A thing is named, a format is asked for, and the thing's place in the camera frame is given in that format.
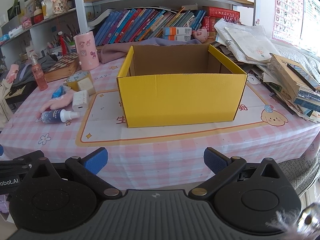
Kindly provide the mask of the dark blue spray bottle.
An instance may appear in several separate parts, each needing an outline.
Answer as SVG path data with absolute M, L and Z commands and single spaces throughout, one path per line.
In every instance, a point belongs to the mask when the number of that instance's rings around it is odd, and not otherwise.
M 45 111 L 41 114 L 41 120 L 44 124 L 66 123 L 79 117 L 79 112 L 67 111 L 65 109 Z

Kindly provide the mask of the white power adapter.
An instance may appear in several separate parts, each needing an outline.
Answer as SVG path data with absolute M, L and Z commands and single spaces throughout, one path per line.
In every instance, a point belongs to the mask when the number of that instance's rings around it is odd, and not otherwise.
M 89 106 L 89 94 L 87 90 L 81 90 L 73 94 L 72 110 L 80 112 L 87 110 Z

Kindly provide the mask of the pink knit glove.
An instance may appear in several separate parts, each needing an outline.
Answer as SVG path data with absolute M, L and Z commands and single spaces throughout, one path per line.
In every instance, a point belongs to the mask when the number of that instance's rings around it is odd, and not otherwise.
M 43 112 L 50 110 L 54 111 L 57 109 L 62 109 L 70 105 L 73 101 L 73 95 L 75 91 L 74 90 L 69 90 L 66 94 L 58 97 L 58 98 L 53 98 L 44 103 L 40 109 L 38 110 L 36 114 L 36 118 L 39 119 L 42 115 Z

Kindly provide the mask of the cream white block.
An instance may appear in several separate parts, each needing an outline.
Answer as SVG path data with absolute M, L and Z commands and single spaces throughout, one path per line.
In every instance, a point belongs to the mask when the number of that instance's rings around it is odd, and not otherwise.
M 89 96 L 96 93 L 93 82 L 89 77 L 86 77 L 86 78 L 78 81 L 78 90 L 79 91 L 86 90 L 88 92 Z

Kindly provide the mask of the pink checkered tablecloth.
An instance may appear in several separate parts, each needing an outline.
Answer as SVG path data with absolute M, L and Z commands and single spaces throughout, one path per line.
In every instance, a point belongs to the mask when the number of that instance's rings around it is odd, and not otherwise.
M 319 134 L 319 124 L 291 114 L 264 85 L 248 80 L 232 121 L 129 128 L 117 85 L 124 60 L 91 71 L 96 93 L 88 109 L 66 123 L 44 124 L 36 118 L 60 81 L 34 90 L 1 132 L 4 157 L 41 150 L 55 163 L 104 147 L 108 162 L 101 178 L 121 190 L 152 189 L 208 179 L 212 173 L 203 162 L 208 147 L 249 163 L 267 157 L 281 162 L 299 158 Z

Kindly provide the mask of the blue crumpled wrapper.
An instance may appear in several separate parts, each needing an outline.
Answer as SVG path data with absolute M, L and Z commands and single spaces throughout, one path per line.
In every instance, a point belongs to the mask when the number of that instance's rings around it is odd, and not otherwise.
M 70 87 L 67 85 L 61 85 L 58 89 L 56 89 L 52 94 L 52 99 L 59 98 L 63 95 L 65 95 L 69 90 L 71 90 Z

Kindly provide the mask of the yellow tape roll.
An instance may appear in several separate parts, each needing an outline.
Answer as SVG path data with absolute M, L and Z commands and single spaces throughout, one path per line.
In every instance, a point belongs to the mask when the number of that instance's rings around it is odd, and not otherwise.
M 93 82 L 90 71 L 83 71 L 83 70 L 77 71 L 73 75 L 67 78 L 66 80 L 67 86 L 70 87 L 72 90 L 78 92 L 79 91 L 78 82 L 85 78 L 89 78 L 91 82 Z

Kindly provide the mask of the pink spray bottle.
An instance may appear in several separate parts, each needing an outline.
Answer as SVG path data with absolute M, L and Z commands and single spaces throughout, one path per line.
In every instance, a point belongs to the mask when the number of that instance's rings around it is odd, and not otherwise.
M 46 78 L 44 76 L 44 72 L 42 70 L 42 67 L 38 63 L 37 56 L 31 55 L 30 60 L 31 60 L 31 64 L 32 64 L 31 70 L 33 72 L 34 79 L 37 83 L 37 86 L 40 91 L 44 91 L 48 88 L 48 83 L 47 83 Z

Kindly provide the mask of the wooden chess box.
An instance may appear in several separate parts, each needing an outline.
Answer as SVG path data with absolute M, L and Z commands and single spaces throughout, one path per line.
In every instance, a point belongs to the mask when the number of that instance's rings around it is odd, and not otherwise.
M 57 63 L 44 74 L 48 83 L 65 79 L 79 70 L 79 56 L 77 53 L 70 53 L 61 57 Z

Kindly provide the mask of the yellow cardboard box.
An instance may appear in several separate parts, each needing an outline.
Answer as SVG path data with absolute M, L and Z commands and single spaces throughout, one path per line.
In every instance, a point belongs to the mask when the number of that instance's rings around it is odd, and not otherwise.
M 232 121 L 246 81 L 210 44 L 131 46 L 117 76 L 129 128 Z

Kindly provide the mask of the brown cardboard book stack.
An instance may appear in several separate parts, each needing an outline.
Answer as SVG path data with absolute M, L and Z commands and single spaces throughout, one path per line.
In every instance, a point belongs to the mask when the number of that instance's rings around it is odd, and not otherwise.
M 258 68 L 264 84 L 291 111 L 305 120 L 319 123 L 319 82 L 301 64 L 271 54 L 270 62 Z

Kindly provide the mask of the purple pink cloth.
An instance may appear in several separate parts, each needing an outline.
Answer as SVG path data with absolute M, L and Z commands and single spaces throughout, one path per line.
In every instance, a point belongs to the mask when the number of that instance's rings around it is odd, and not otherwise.
M 105 64 L 114 60 L 117 60 L 121 57 L 125 57 L 131 46 L 137 45 L 153 45 L 153 46 L 177 46 L 183 44 L 200 44 L 198 40 L 190 40 L 187 42 L 183 41 L 171 41 L 165 40 L 162 38 L 151 38 L 139 42 L 126 42 L 126 43 L 115 43 L 115 44 L 106 44 L 98 51 L 98 58 L 100 63 Z

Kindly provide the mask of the pink cylinder container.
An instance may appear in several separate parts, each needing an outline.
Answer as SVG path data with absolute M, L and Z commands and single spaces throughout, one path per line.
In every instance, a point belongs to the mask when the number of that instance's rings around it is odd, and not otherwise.
M 82 70 L 93 70 L 99 66 L 98 52 L 92 31 L 74 37 L 76 52 Z

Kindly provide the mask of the pile of papers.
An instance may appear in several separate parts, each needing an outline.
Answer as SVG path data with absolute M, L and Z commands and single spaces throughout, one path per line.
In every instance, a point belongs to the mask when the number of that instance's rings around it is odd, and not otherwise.
M 239 62 L 266 65 L 273 54 L 280 54 L 260 25 L 238 25 L 220 19 L 214 27 Z

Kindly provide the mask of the pink pig plush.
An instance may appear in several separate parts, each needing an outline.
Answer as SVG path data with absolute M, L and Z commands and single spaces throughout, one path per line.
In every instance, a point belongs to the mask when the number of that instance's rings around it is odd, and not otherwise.
M 192 36 L 194 39 L 200 41 L 201 43 L 204 43 L 208 40 L 208 31 L 205 27 L 197 29 L 197 30 L 193 30 L 192 31 Z

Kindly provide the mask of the orange white boxes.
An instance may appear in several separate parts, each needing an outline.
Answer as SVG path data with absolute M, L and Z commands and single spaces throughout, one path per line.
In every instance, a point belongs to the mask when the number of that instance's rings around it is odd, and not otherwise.
M 191 38 L 192 29 L 189 27 L 164 27 L 162 38 L 170 41 L 188 42 Z

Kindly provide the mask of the row of books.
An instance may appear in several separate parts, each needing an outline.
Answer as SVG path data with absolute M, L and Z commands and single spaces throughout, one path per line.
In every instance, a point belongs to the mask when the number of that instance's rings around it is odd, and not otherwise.
M 189 27 L 197 30 L 205 27 L 208 39 L 214 39 L 215 23 L 210 24 L 205 10 L 179 11 L 157 7 L 129 8 L 111 11 L 97 31 L 94 39 L 97 46 L 115 43 L 139 42 L 162 38 L 164 27 Z

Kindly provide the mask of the red thick book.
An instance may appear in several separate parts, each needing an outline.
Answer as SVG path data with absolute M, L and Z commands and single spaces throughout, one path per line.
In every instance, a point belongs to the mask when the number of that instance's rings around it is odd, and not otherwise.
M 240 22 L 240 12 L 238 11 L 218 7 L 203 7 L 202 9 L 206 11 L 210 24 L 216 23 L 220 19 L 232 23 Z

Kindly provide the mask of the white shelf unit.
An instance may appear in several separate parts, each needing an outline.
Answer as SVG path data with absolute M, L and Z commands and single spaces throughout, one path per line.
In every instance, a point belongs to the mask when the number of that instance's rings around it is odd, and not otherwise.
M 47 43 L 53 40 L 54 32 L 57 30 L 66 31 L 67 27 L 76 26 L 80 33 L 93 30 L 111 10 L 120 10 L 134 7 L 165 7 L 180 9 L 184 5 L 196 4 L 201 7 L 223 7 L 233 9 L 235 7 L 247 7 L 255 10 L 257 0 L 253 2 L 247 0 L 75 0 L 75 8 L 69 10 L 74 14 L 68 16 L 67 12 L 52 16 L 25 29 L 16 37 L 8 40 L 1 46 L 1 53 L 4 62 L 10 67 L 19 60 L 19 54 L 24 52 L 29 44 L 33 44 L 34 50 L 40 53 L 47 47 Z

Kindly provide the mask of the alphabet wall poster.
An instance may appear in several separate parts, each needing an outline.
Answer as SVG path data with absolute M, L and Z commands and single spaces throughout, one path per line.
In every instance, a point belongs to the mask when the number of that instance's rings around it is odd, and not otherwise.
M 299 46 L 303 14 L 304 0 L 276 0 L 272 38 Z

